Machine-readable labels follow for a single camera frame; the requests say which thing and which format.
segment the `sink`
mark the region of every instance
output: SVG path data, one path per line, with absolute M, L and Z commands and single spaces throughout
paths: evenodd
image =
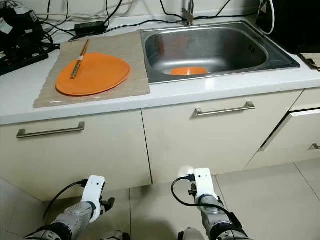
M 140 35 L 150 84 L 300 67 L 245 21 L 142 30 Z M 207 73 L 171 75 L 186 67 Z

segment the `cabinet door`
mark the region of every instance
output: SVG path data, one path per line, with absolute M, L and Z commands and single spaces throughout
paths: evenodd
M 17 139 L 25 133 L 84 130 Z M 0 178 L 47 201 L 65 186 L 104 176 L 106 191 L 151 184 L 140 110 L 0 126 Z M 74 187 L 62 197 L 82 194 Z
M 290 111 L 316 108 L 320 108 L 320 87 L 305 89 Z
M 320 158 L 320 109 L 291 112 L 247 169 Z
M 184 166 L 210 168 L 213 174 L 243 170 L 300 93 L 143 109 L 153 182 L 174 180 Z M 219 112 L 197 115 L 196 109 Z

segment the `white countertop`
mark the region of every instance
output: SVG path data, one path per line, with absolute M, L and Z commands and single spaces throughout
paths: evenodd
M 244 18 L 200 20 L 195 25 L 237 20 Z M 123 21 L 125 19 L 118 20 L 117 25 L 124 24 Z M 106 36 L 168 26 L 175 27 L 178 24 L 147 23 L 115 30 Z M 69 38 L 66 34 L 60 34 L 54 39 L 63 42 Z M 33 108 L 58 56 L 59 51 L 56 50 L 49 54 L 49 59 L 0 76 L 0 125 L 320 87 L 320 72 L 311 70 L 298 56 L 290 54 L 301 65 L 300 68 L 153 84 L 148 95 Z

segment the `chopsticks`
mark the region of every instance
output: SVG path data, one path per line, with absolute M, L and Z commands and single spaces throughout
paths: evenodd
M 78 58 L 78 61 L 76 61 L 75 67 L 74 67 L 74 69 L 73 69 L 73 71 L 71 73 L 71 77 L 70 77 L 71 79 L 75 79 L 76 78 L 76 75 L 77 75 L 78 70 L 80 68 L 81 62 L 84 59 L 84 55 L 86 54 L 86 51 L 88 49 L 88 45 L 89 45 L 89 39 L 86 40 L 86 42 L 85 42 L 85 44 L 84 44 L 84 46 L 82 48 L 82 51 L 80 53 L 80 56 Z

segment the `gray robot arm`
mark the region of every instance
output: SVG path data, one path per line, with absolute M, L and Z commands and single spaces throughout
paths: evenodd
M 192 182 L 189 195 L 194 204 L 181 201 L 174 192 L 177 181 L 186 179 Z M 197 207 L 201 212 L 202 224 L 210 240 L 249 240 L 237 217 L 224 209 L 224 205 L 214 190 L 209 168 L 195 169 L 193 174 L 180 177 L 172 183 L 171 191 L 175 199 L 183 205 Z M 203 236 L 194 228 L 179 233 L 178 240 L 203 240 Z
M 101 204 L 111 204 L 110 208 L 112 207 L 114 198 L 110 198 L 108 202 L 101 201 L 104 186 L 104 177 L 90 176 L 79 203 L 68 207 L 50 225 L 39 228 L 24 239 L 76 240 L 88 224 L 93 223 L 100 216 Z

